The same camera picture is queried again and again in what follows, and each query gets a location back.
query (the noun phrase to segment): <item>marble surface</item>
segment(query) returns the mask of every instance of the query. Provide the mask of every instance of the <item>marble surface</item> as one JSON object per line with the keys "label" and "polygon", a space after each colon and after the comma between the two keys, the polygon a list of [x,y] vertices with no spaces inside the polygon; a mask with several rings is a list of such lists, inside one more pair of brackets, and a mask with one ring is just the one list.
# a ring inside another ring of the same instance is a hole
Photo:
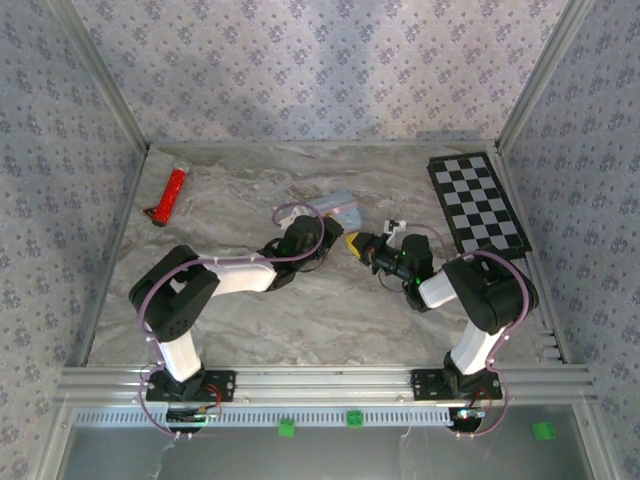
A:
{"label": "marble surface", "polygon": [[[171,248],[186,243],[201,256],[254,252],[280,230],[272,210],[336,190],[353,192],[363,230],[387,218],[424,222],[456,253],[426,165],[458,151],[424,146],[217,146],[152,148],[98,324],[89,363],[144,365],[154,359],[137,329],[129,289]],[[177,157],[191,170],[169,225],[142,214],[157,203]],[[432,242],[436,268],[444,250]],[[387,278],[392,287],[395,279]],[[402,293],[383,289],[340,239],[318,270],[271,293],[237,293],[209,302],[194,327],[209,365],[440,364],[467,317],[459,302],[425,314]],[[542,345],[531,316],[498,356],[534,363]]]}

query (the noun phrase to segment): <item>green block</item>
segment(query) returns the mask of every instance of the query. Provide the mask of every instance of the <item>green block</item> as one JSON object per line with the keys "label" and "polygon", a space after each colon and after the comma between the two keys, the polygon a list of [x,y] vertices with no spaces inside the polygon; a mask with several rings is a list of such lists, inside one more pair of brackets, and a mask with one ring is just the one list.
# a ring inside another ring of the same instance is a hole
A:
{"label": "green block", "polygon": [[556,438],[556,427],[551,422],[534,423],[531,425],[533,436],[536,441],[554,440]]}
{"label": "green block", "polygon": [[364,424],[364,415],[360,410],[349,410],[347,412],[347,427],[360,428]]}
{"label": "green block", "polygon": [[281,437],[293,438],[296,432],[296,422],[289,418],[281,418],[280,426],[278,427],[278,434]]}

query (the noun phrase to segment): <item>red cylinder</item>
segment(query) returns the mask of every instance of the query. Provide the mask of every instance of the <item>red cylinder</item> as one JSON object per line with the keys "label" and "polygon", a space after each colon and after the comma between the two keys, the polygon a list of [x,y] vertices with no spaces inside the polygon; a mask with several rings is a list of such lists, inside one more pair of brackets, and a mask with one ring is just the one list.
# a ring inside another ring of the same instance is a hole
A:
{"label": "red cylinder", "polygon": [[171,176],[169,177],[169,181],[167,182],[167,186],[164,189],[164,193],[162,194],[162,198],[160,199],[160,203],[158,203],[158,206],[153,210],[151,221],[154,225],[157,225],[158,227],[164,227],[167,225],[169,217],[171,216],[171,211],[178,199],[178,194],[180,193],[180,189],[182,188],[182,184],[186,177],[186,171],[179,168],[173,169]]}

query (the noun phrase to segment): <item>chessboard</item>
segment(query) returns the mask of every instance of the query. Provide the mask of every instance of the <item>chessboard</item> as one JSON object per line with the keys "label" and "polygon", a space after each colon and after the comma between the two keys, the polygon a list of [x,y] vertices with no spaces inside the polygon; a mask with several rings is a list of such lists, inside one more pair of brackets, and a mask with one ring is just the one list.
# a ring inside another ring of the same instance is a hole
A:
{"label": "chessboard", "polygon": [[429,159],[427,170],[460,253],[489,243],[509,259],[531,251],[486,153]]}

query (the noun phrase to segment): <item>patterned wall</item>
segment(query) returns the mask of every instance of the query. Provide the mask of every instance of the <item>patterned wall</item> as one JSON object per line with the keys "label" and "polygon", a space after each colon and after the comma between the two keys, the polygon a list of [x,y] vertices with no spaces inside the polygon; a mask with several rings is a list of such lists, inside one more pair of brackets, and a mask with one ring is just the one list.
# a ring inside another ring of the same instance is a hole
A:
{"label": "patterned wall", "polygon": [[145,137],[496,138],[567,0],[75,0]]}
{"label": "patterned wall", "polygon": [[597,0],[508,158],[573,360],[640,478],[640,5]]}
{"label": "patterned wall", "polygon": [[42,0],[0,8],[0,478],[23,478],[137,164]]}

